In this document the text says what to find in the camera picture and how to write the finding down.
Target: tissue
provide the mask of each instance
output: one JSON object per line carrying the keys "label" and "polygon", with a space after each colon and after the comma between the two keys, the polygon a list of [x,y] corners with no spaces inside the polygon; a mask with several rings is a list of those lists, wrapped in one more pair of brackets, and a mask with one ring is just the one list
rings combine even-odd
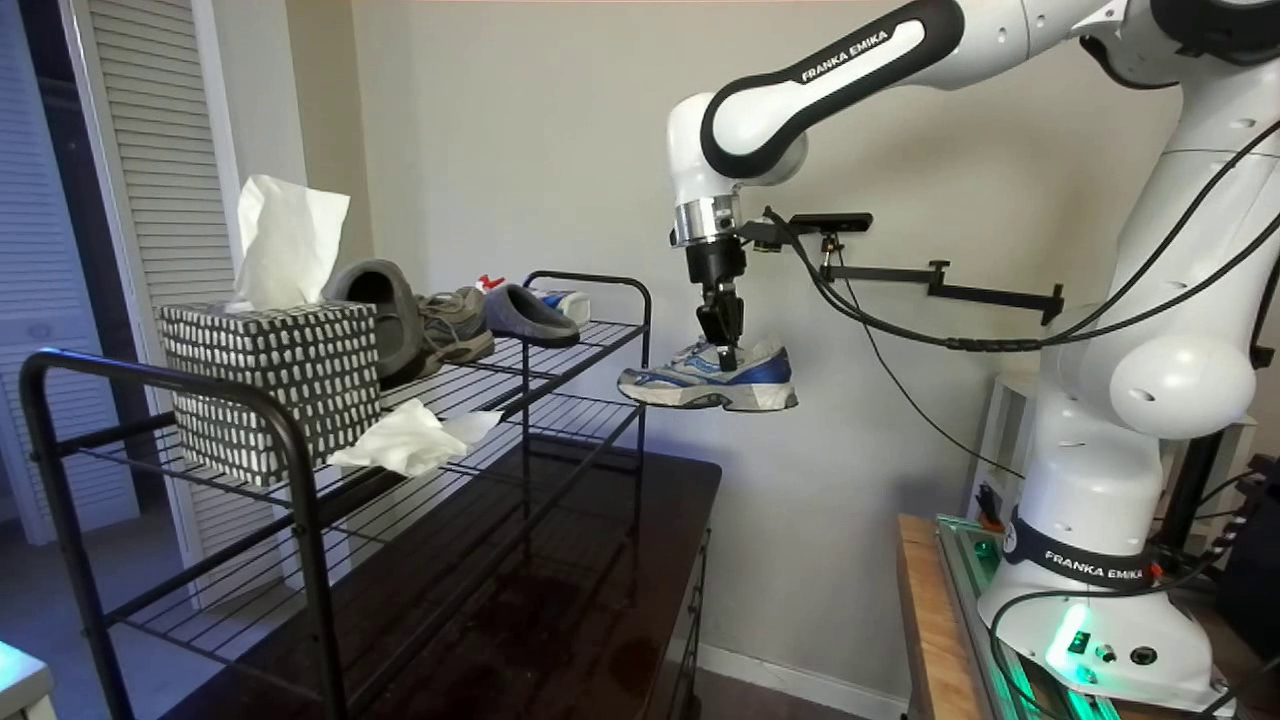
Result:
{"label": "tissue", "polygon": [[389,467],[402,477],[427,477],[442,465],[470,455],[487,435],[499,411],[474,411],[442,424],[427,405],[407,399],[378,419],[354,447],[329,455],[336,467]]}
{"label": "tissue", "polygon": [[354,195],[317,193],[278,176],[240,190],[240,254],[229,314],[319,304]]}

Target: wire rack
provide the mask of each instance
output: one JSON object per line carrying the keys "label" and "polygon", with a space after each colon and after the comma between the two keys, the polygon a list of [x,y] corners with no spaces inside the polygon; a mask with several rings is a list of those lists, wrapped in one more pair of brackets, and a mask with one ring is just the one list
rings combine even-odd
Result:
{"label": "wire rack", "polygon": [[[407,684],[403,668],[422,657],[444,665],[444,657],[474,657],[496,643],[478,625],[478,612],[485,616],[485,607],[499,607],[529,587],[570,587],[570,582],[575,587],[545,616],[540,643],[584,620],[612,616],[600,596],[617,583],[620,558],[639,526],[639,497],[600,518],[580,511],[572,494],[584,480],[600,485],[597,465],[605,455],[617,465],[617,447],[633,447],[625,454],[633,465],[625,465],[620,490],[609,497],[639,494],[644,411],[625,399],[575,398],[570,385],[638,342],[644,360],[647,292],[644,324],[597,322],[584,324],[572,349],[499,342],[481,366],[442,367],[427,380],[383,393],[383,407],[425,399],[444,419],[499,411],[499,424],[466,462],[422,480],[323,465],[312,471],[285,465],[290,471],[255,485],[232,480],[183,462],[171,411],[57,440],[40,398],[48,367],[154,393],[229,398],[259,405],[263,419],[271,419],[271,405],[259,393],[183,373],[64,354],[31,357],[25,407],[114,718],[134,718],[134,707],[108,627],[169,640],[293,699],[319,699],[329,718],[348,718],[373,705],[413,707],[407,687],[425,687],[425,680]],[[154,435],[158,455],[129,454],[134,435]],[[89,455],[225,497],[225,503],[212,503],[225,518],[203,511],[203,526],[229,526],[240,536],[139,593],[114,596],[92,572],[75,526],[60,520],[71,518],[68,455],[75,455],[75,467]],[[540,677],[523,677],[511,698],[538,698]]]}

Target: floor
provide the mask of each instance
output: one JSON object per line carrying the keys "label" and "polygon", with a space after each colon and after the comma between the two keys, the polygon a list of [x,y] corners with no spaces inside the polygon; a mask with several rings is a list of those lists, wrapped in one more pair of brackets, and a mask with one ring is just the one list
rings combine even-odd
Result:
{"label": "floor", "polygon": [[[121,596],[175,567],[169,518],[158,509],[134,526],[92,536],[104,596]],[[71,587],[57,544],[27,547],[13,526],[0,526],[0,640],[40,657],[51,668],[51,699],[68,720],[104,720],[104,698],[81,636]],[[199,687],[215,665],[118,627],[118,647],[135,718],[163,718]],[[767,687],[700,671],[700,720],[852,720]]]}

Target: tissue box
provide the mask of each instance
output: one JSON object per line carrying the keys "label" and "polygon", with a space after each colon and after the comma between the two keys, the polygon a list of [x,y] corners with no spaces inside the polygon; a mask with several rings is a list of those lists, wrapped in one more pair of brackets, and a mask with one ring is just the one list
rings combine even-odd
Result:
{"label": "tissue box", "polygon": [[[373,304],[159,310],[159,337],[171,367],[278,398],[307,435],[312,465],[357,443],[380,411]],[[285,485],[285,455],[255,411],[188,393],[175,393],[171,405],[183,462],[255,490]]]}

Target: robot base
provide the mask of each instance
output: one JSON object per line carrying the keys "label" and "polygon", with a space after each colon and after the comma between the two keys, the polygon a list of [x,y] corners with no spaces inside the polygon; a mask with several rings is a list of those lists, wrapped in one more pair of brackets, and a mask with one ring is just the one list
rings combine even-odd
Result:
{"label": "robot base", "polygon": [[1204,714],[1224,698],[1208,636],[1167,604],[1146,596],[1080,596],[1038,565],[1006,565],[980,596],[980,620],[1024,660],[1080,698]]}

